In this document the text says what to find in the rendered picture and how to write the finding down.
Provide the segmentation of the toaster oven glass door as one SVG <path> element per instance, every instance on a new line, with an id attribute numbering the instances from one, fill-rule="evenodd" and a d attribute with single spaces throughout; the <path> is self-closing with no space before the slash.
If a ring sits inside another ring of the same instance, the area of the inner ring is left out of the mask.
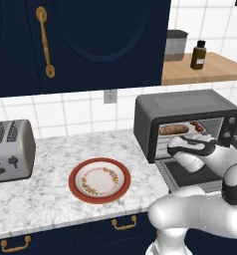
<path id="1" fill-rule="evenodd" d="M 159 159 L 155 164 L 167 184 L 169 192 L 189 185 L 197 185 L 206 193 L 221 190 L 222 178 L 207 165 L 203 165 L 196 172 L 189 172 L 171 157 Z"/>

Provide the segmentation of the wooden shelf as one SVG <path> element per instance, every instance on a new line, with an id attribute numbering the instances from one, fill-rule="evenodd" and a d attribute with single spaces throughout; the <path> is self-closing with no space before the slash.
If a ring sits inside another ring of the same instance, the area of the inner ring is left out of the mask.
<path id="1" fill-rule="evenodd" d="M 181 61 L 163 64 L 163 86 L 237 81 L 237 63 L 216 53 L 208 52 L 202 70 L 190 68 L 191 55 Z"/>

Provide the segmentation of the brown bottle with black cap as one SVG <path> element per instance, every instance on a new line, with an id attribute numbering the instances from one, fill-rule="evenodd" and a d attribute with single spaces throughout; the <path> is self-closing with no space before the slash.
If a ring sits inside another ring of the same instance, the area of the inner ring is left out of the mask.
<path id="1" fill-rule="evenodd" d="M 198 40 L 197 45 L 193 48 L 190 68 L 193 70 L 201 70 L 204 65 L 205 56 L 205 42 L 203 40 Z"/>

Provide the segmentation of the red kebab skewer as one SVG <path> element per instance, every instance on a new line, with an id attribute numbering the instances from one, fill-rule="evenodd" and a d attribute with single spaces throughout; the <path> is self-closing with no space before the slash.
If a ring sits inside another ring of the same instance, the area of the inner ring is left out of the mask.
<path id="1" fill-rule="evenodd" d="M 204 128 L 201 126 L 199 122 L 190 122 L 190 124 L 194 126 L 196 131 L 204 132 Z"/>

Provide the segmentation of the silver two-slot toaster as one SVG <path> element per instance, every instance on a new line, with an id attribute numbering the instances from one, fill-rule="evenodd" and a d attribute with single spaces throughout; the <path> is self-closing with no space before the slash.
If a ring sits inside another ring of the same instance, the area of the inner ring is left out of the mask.
<path id="1" fill-rule="evenodd" d="M 28 120 L 0 122 L 0 182 L 32 175 L 36 144 Z"/>

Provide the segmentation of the red-rimmed floral plate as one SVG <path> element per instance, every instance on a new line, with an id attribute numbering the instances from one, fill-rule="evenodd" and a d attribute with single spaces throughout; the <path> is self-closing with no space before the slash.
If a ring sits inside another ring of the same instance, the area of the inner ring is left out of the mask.
<path id="1" fill-rule="evenodd" d="M 121 162 L 106 157 L 87 159 L 78 164 L 69 176 L 74 196 L 90 204 L 118 200 L 129 189 L 130 173 Z"/>

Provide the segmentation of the grey wall socket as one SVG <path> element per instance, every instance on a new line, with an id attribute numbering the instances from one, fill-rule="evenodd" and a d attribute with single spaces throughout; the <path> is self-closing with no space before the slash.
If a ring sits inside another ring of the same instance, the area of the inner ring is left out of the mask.
<path id="1" fill-rule="evenodd" d="M 104 103 L 115 104 L 118 101 L 118 90 L 104 90 Z"/>

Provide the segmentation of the grey canister with dark lid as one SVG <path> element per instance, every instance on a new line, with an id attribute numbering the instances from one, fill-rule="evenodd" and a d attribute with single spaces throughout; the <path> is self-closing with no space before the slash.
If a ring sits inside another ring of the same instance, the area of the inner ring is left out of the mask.
<path id="1" fill-rule="evenodd" d="M 164 52 L 166 62 L 181 61 L 184 57 L 184 51 L 188 33 L 182 30 L 168 30 Z"/>

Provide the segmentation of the dark grey toaster oven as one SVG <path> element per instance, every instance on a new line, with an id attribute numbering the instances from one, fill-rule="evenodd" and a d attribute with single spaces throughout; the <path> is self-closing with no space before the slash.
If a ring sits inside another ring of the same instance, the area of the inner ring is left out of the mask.
<path id="1" fill-rule="evenodd" d="M 211 89 L 136 97 L 133 133 L 149 163 L 155 163 L 159 126 L 191 121 L 204 121 L 207 132 L 229 146 L 237 128 L 237 106 Z M 225 138 L 227 131 L 231 136 Z"/>

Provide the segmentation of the navy drawer front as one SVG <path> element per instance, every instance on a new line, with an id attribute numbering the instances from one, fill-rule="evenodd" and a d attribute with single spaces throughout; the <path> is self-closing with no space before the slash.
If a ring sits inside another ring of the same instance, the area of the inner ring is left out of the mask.
<path id="1" fill-rule="evenodd" d="M 145 255 L 156 237 L 147 213 L 134 213 L 73 227 L 77 255 Z"/>
<path id="2" fill-rule="evenodd" d="M 6 238 L 9 246 L 24 242 L 26 235 Z M 71 227 L 57 228 L 30 234 L 32 241 L 25 250 L 0 255 L 76 255 L 73 230 Z"/>

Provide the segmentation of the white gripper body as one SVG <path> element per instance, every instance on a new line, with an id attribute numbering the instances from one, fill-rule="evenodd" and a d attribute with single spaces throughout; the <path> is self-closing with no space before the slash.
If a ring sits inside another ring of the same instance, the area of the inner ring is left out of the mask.
<path id="1" fill-rule="evenodd" d="M 202 133 L 196 133 L 190 137 L 191 139 L 196 139 L 196 140 L 203 140 L 211 143 L 217 144 L 218 141 L 211 136 L 210 134 L 202 134 Z"/>

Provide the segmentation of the brown baguette bread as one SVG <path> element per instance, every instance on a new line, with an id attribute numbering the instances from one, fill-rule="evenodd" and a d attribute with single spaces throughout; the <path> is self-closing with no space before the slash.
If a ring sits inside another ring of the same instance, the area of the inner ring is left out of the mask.
<path id="1" fill-rule="evenodd" d="M 180 134 L 189 132 L 189 127 L 185 125 L 169 125 L 159 129 L 160 135 Z"/>

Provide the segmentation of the navy cupboard door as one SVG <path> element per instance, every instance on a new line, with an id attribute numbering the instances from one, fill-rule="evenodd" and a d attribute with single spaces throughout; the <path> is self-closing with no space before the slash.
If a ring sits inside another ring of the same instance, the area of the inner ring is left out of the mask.
<path id="1" fill-rule="evenodd" d="M 25 0 L 0 0 L 0 98 L 40 94 Z"/>
<path id="2" fill-rule="evenodd" d="M 44 94 L 157 86 L 170 0 L 25 0 Z M 55 77 L 48 78 L 36 9 Z"/>

